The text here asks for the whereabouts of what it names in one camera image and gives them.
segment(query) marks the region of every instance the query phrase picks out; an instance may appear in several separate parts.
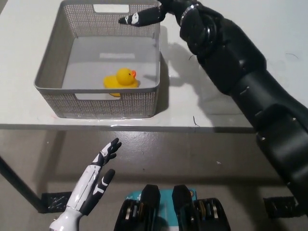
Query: gray plastic basket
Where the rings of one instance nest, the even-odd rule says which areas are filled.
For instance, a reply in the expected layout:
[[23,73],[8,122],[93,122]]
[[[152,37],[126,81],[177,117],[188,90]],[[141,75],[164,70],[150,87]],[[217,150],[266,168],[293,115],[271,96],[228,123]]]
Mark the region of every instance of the gray plastic basket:
[[[127,5],[128,13],[97,12],[95,7],[101,4],[85,0],[61,3],[35,87],[62,118],[152,117],[160,79],[160,25],[126,26],[118,24],[118,19],[157,6],[157,2],[103,2],[108,7]],[[121,67],[137,68],[139,88],[104,88],[103,77]],[[120,93],[120,98],[109,93]]]

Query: basket handle hole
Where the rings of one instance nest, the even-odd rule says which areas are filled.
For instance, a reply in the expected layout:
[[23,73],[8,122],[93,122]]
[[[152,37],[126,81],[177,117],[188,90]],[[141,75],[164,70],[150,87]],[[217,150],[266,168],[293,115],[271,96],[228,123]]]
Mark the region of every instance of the basket handle hole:
[[78,100],[120,100],[121,99],[121,97],[114,97],[110,95],[109,93],[95,93],[95,94],[76,93],[75,96]]
[[94,4],[96,13],[129,13],[129,5],[122,4]]

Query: table leg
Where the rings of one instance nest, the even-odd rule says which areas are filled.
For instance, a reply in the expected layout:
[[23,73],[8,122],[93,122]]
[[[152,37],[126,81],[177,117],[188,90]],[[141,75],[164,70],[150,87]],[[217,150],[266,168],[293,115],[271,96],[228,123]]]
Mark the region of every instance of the table leg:
[[43,203],[1,157],[0,173],[39,213],[48,213],[48,206]]

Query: black robotic arm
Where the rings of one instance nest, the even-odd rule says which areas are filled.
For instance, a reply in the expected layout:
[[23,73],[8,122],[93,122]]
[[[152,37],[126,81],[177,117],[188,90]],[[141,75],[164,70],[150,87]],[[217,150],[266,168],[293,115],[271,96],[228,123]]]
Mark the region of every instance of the black robotic arm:
[[160,0],[119,23],[147,26],[175,15],[180,37],[223,94],[233,98],[257,143],[308,215],[308,109],[267,71],[264,55],[231,20],[194,0]]

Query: white robotic hand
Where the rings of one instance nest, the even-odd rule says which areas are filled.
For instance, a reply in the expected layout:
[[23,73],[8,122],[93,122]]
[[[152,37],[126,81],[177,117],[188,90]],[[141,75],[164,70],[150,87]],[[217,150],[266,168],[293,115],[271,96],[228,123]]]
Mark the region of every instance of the white robotic hand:
[[107,164],[109,160],[116,157],[115,152],[121,145],[122,143],[119,142],[118,138],[114,139],[107,144],[98,153],[93,162],[87,166],[67,202],[65,211],[49,226],[50,231],[79,230],[79,221],[81,217],[83,215],[89,215],[115,175],[115,171],[110,169],[102,180],[97,183],[102,167]]

